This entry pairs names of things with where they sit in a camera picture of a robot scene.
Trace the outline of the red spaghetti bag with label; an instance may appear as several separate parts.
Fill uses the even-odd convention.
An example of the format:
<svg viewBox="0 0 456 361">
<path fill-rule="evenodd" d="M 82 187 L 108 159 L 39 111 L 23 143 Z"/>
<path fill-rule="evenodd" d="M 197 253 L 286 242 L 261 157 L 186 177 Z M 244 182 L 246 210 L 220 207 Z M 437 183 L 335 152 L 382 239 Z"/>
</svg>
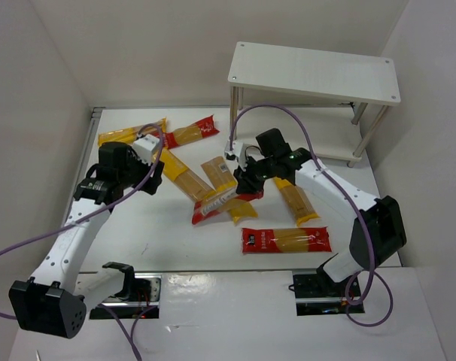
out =
<svg viewBox="0 0 456 361">
<path fill-rule="evenodd" d="M 234 223 L 246 218 L 257 217 L 251 201 L 261 199 L 263 191 L 255 193 L 237 193 L 235 187 L 216 193 L 210 198 L 198 201 L 194 205 L 192 224 L 196 225 L 209 218 L 227 212 Z"/>
</svg>

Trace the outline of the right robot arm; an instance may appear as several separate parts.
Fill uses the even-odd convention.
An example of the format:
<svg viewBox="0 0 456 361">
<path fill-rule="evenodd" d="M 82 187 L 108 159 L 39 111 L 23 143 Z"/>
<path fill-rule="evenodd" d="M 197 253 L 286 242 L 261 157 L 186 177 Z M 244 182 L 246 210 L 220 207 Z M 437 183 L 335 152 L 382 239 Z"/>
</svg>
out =
<svg viewBox="0 0 456 361">
<path fill-rule="evenodd" d="M 291 149 L 281 132 L 270 129 L 256 137 L 262 159 L 247 155 L 248 146 L 228 141 L 224 154 L 236 160 L 237 192 L 259 196 L 265 181 L 278 177 L 317 196 L 351 224 L 348 246 L 328 259 L 318 274 L 337 284 L 353 274 L 379 267 L 406 245 L 406 233 L 398 202 L 380 199 L 360 190 L 329 170 L 312 153 Z"/>
</svg>

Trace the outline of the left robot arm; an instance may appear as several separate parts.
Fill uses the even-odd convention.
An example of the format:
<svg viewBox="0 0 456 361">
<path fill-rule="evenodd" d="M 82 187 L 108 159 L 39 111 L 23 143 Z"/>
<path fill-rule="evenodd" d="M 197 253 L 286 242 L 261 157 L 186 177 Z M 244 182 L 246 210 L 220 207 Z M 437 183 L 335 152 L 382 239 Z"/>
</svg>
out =
<svg viewBox="0 0 456 361">
<path fill-rule="evenodd" d="M 109 297 L 128 299 L 135 291 L 132 266 L 109 261 L 94 280 L 77 283 L 81 266 L 126 189 L 149 195 L 162 183 L 163 145 L 152 135 L 125 144 L 104 143 L 98 161 L 77 185 L 66 224 L 48 254 L 26 281 L 14 281 L 9 299 L 21 329 L 73 338 L 89 312 Z"/>
</svg>

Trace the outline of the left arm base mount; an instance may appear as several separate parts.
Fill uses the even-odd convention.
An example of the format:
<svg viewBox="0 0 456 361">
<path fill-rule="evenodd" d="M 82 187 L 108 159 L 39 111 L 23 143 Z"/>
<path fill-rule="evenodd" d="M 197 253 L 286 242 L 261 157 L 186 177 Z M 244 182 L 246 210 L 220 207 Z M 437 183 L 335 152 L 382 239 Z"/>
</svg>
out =
<svg viewBox="0 0 456 361">
<path fill-rule="evenodd" d="M 112 319 L 107 311 L 112 310 L 120 320 L 134 320 L 143 311 L 141 319 L 158 319 L 160 315 L 160 297 L 162 289 L 162 275 L 156 273 L 138 272 L 135 274 L 137 289 L 127 299 L 109 297 L 101 307 L 90 312 L 91 320 Z"/>
</svg>

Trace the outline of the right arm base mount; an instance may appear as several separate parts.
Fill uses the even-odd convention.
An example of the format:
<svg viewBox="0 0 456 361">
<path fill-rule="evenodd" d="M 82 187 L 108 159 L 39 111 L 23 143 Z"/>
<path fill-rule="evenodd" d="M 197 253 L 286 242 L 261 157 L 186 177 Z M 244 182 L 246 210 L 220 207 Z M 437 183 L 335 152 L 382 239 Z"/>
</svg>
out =
<svg viewBox="0 0 456 361">
<path fill-rule="evenodd" d="M 345 297 L 347 280 L 338 284 L 331 281 L 323 284 L 314 272 L 294 272 L 292 276 L 293 280 L 288 289 L 295 296 L 297 316 L 344 314 L 346 308 L 355 314 L 364 313 L 363 304 L 348 304 Z"/>
</svg>

